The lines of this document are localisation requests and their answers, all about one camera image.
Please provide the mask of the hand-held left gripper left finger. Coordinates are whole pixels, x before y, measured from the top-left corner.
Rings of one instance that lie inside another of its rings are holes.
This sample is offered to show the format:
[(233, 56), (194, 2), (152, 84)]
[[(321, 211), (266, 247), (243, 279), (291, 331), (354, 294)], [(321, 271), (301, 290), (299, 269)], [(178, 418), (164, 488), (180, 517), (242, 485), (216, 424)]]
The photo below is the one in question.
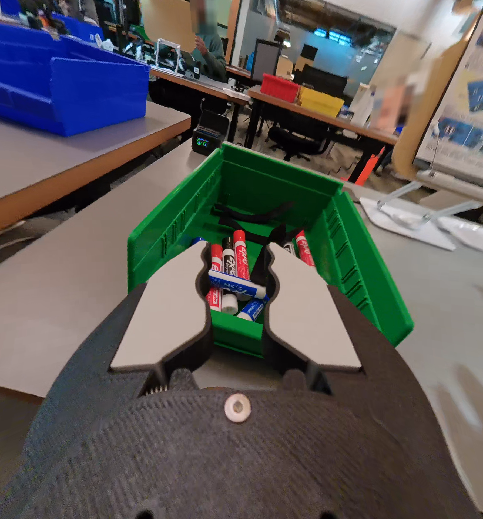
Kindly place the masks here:
[(193, 371), (210, 358), (214, 349), (212, 312), (206, 301), (210, 253), (210, 244), (199, 241), (143, 285), (111, 371), (152, 371), (164, 386), (175, 370)]

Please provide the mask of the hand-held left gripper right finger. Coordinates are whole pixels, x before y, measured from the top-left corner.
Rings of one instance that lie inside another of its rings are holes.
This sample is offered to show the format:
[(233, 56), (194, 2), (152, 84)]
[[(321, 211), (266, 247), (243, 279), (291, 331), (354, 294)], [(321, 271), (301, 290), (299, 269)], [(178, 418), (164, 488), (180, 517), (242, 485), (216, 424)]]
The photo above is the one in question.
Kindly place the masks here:
[(312, 389), (320, 387), (324, 373), (359, 373), (361, 360), (315, 267), (274, 242), (266, 246), (265, 261), (264, 360), (282, 375), (300, 371)]

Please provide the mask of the pile of dry erase markers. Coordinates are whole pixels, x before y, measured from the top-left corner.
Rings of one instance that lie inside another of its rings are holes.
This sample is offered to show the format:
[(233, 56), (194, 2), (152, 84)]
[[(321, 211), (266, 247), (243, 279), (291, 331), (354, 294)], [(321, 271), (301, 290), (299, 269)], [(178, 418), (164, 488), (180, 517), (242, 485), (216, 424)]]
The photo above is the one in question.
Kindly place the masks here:
[[(232, 236), (225, 237), (221, 244), (212, 244), (212, 269), (243, 280), (250, 280), (252, 268), (249, 263), (247, 242), (249, 241), (246, 241), (245, 233), (238, 230), (234, 231)], [(279, 246), (300, 258), (311, 268), (316, 269), (310, 245), (303, 230), (291, 242), (285, 242)], [(234, 315), (251, 322), (258, 320), (267, 300), (267, 298), (254, 298), (249, 294), (232, 292), (219, 287), (212, 287), (206, 296), (211, 310)]]

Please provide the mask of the green plastic bin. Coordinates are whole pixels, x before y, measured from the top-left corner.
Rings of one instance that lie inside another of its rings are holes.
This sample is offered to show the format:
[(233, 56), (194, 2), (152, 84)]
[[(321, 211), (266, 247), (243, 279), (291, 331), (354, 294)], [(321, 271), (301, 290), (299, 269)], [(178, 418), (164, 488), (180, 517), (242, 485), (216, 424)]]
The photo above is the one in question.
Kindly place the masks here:
[[(214, 204), (264, 213), (285, 202), (295, 207), (265, 224), (237, 221), (268, 236), (284, 223), (302, 227), (317, 272), (394, 346), (414, 321), (375, 242), (341, 182), (245, 148), (225, 143), (207, 157), (140, 222), (128, 237), (128, 291), (186, 250), (193, 239), (220, 244), (233, 230), (219, 225)], [(261, 245), (247, 242), (254, 266)]]

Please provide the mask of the grey desk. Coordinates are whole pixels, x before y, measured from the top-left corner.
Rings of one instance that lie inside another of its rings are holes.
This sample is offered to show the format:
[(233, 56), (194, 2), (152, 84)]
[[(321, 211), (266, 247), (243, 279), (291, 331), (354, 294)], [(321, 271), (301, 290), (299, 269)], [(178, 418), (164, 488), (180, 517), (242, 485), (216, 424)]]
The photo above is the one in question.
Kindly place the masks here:
[[(126, 296), (126, 240), (203, 158), (181, 145), (0, 264), (0, 495), (30, 424), (82, 341)], [(362, 219), (415, 323), (397, 351), (483, 512), (483, 253)]]

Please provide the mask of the orange cone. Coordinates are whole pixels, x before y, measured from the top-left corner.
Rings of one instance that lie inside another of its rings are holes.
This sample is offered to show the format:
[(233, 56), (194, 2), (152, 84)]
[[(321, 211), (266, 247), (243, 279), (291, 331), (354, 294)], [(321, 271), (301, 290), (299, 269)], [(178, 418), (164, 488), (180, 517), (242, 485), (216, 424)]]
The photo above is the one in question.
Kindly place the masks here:
[(381, 152), (377, 155), (363, 152), (361, 158), (345, 181), (357, 186), (364, 186), (380, 158)]

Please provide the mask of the black office chair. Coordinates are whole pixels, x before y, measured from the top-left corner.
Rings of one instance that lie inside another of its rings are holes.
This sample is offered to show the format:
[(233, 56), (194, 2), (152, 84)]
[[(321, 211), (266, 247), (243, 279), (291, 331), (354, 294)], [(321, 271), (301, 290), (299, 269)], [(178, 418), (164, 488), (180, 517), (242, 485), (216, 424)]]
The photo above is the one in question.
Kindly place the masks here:
[(284, 152), (285, 162), (291, 162), (293, 157), (311, 162), (311, 157), (325, 153), (331, 142), (328, 139), (311, 139), (280, 126), (270, 127), (267, 139), (273, 143), (270, 147), (272, 151)]

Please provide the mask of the blue plastic bins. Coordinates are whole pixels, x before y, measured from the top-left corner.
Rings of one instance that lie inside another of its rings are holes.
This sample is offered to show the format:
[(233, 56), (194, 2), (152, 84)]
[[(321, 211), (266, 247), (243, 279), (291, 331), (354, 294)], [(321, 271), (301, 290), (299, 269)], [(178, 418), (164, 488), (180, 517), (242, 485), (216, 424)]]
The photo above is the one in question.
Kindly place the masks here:
[(144, 118), (71, 137), (0, 119), (0, 230), (190, 128), (185, 113), (147, 102)]

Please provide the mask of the long wood-edged table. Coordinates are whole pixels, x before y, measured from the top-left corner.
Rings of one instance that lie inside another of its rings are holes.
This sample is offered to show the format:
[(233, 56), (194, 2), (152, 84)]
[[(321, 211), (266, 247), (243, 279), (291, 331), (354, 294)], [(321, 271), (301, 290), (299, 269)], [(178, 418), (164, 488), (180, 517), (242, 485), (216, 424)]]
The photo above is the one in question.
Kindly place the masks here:
[(234, 91), (226, 84), (210, 80), (207, 77), (200, 77), (200, 79), (190, 79), (185, 75), (179, 75), (170, 70), (158, 68), (156, 66), (149, 67), (150, 77), (156, 78), (157, 81), (166, 81), (172, 85), (180, 85), (187, 90), (199, 92), (203, 96), (213, 97), (215, 99), (223, 100), (226, 103), (234, 105), (233, 114), (229, 125), (229, 131), (226, 139), (233, 142), (237, 130), (238, 116), (240, 109), (245, 107), (250, 102), (250, 97), (246, 94)]
[(289, 103), (260, 92), (260, 86), (252, 87), (247, 95), (252, 101), (251, 116), (244, 147), (251, 149), (260, 121), (271, 120), (272, 126), (280, 126), (311, 139), (328, 139), (361, 152), (377, 155), (391, 151), (398, 138), (381, 130), (359, 126), (352, 121), (333, 118), (305, 109), (297, 103)]

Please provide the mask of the black battery charger box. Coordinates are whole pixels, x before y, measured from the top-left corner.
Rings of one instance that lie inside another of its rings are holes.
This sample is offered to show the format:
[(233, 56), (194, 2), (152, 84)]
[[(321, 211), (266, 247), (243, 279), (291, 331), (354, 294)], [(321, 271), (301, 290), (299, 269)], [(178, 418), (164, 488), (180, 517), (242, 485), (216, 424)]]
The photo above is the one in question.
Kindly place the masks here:
[(192, 133), (191, 148), (193, 152), (209, 156), (222, 146), (229, 126), (230, 121), (226, 116), (204, 110)]

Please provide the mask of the wooden divider panel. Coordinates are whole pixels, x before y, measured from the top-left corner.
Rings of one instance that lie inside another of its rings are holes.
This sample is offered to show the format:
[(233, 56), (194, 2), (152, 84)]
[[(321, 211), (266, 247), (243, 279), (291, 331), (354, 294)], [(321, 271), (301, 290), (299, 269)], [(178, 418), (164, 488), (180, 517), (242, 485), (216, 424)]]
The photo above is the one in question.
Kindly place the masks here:
[(441, 99), (448, 89), (478, 21), (479, 15), (475, 17), (471, 29), (468, 29), (459, 42), (433, 60), (424, 91), (413, 104), (407, 119), (407, 125), (394, 146), (393, 167), (407, 181), (415, 180), (418, 169), (413, 165), (413, 162), (418, 148)]

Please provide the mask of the yellow plastic bin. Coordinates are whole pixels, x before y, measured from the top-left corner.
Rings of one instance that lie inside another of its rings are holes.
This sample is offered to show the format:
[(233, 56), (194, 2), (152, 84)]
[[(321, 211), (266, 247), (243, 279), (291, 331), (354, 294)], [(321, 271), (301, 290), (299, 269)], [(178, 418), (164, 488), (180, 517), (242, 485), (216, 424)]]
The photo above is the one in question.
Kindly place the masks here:
[(343, 99), (318, 92), (305, 86), (301, 86), (297, 100), (301, 107), (333, 118), (338, 116), (344, 106)]

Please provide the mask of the blue plastic bin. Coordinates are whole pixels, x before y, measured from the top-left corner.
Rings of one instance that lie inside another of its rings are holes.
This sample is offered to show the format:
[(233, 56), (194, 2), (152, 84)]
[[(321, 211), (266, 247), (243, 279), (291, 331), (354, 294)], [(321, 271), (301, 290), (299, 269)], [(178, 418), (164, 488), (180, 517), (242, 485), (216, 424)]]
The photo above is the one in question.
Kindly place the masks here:
[(150, 67), (69, 36), (0, 23), (0, 117), (63, 137), (146, 114)]
[(70, 34), (82, 41), (95, 44), (97, 42), (97, 36), (101, 41), (105, 39), (102, 29), (98, 26), (86, 23), (84, 21), (79, 21), (70, 16), (60, 15), (56, 12), (52, 13), (52, 17), (55, 20), (63, 22), (66, 29), (69, 30)]

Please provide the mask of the red plastic bin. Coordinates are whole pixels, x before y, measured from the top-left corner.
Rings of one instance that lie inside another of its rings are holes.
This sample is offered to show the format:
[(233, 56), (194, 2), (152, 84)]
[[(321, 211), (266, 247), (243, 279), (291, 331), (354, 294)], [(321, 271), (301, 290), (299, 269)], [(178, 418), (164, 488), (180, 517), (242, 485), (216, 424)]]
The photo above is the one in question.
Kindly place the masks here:
[(301, 86), (279, 76), (264, 73), (260, 92), (273, 98), (295, 103)]

